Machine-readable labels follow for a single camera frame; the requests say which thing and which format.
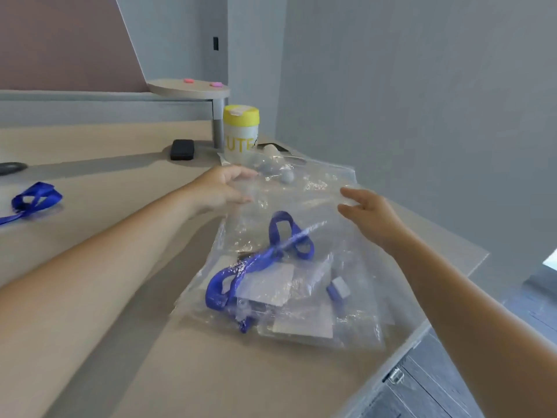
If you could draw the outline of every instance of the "black computer mouse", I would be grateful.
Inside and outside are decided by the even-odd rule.
[[[26,168],[27,164],[24,163],[0,163],[0,176],[17,173]]]

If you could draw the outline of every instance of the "desk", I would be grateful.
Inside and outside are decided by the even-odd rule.
[[[198,157],[168,159],[174,139],[198,140]],[[211,122],[0,129],[0,149],[24,172],[0,178],[0,215],[30,184],[64,195],[43,216],[0,227],[0,284],[115,224],[216,164]],[[469,275],[487,253],[407,209],[402,220]],[[49,418],[324,417],[357,415],[382,378],[429,329],[394,261],[386,268],[397,325],[386,351],[328,351],[240,333],[219,334],[170,316],[202,267],[219,213],[188,221],[104,339],[60,395]],[[375,255],[385,256],[378,250]]]

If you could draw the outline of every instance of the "finger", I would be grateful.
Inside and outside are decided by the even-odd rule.
[[[340,194],[369,208],[373,207],[374,200],[377,197],[375,192],[366,189],[341,188]]]
[[[221,173],[225,183],[233,181],[237,178],[247,179],[258,175],[255,170],[242,167],[241,165],[227,165],[221,168]]]
[[[356,224],[361,222],[361,220],[363,220],[366,216],[365,210],[362,210],[359,207],[351,207],[350,205],[345,204],[339,204],[338,211],[343,217],[347,218],[350,221],[353,221]]]
[[[239,190],[229,187],[229,189],[227,189],[226,191],[226,201],[236,204],[245,204],[248,202],[253,202],[253,199],[251,197],[243,195],[242,192],[240,192]]]

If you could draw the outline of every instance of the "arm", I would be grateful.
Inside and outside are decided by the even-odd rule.
[[[185,221],[256,173],[209,170],[0,289],[0,411],[39,418],[115,321]]]
[[[486,418],[554,416],[557,351],[402,224],[382,197],[343,189],[339,205],[392,255]]]

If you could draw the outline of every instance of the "hand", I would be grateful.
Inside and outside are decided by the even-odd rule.
[[[184,189],[189,197],[193,197],[196,212],[213,210],[229,202],[238,204],[251,202],[251,198],[229,186],[228,182],[236,178],[252,178],[256,175],[255,170],[239,165],[216,166],[187,184]]]
[[[340,204],[339,212],[356,224],[367,239],[387,253],[392,255],[400,244],[414,236],[382,196],[364,189],[342,188],[340,193],[359,205],[351,207]]]

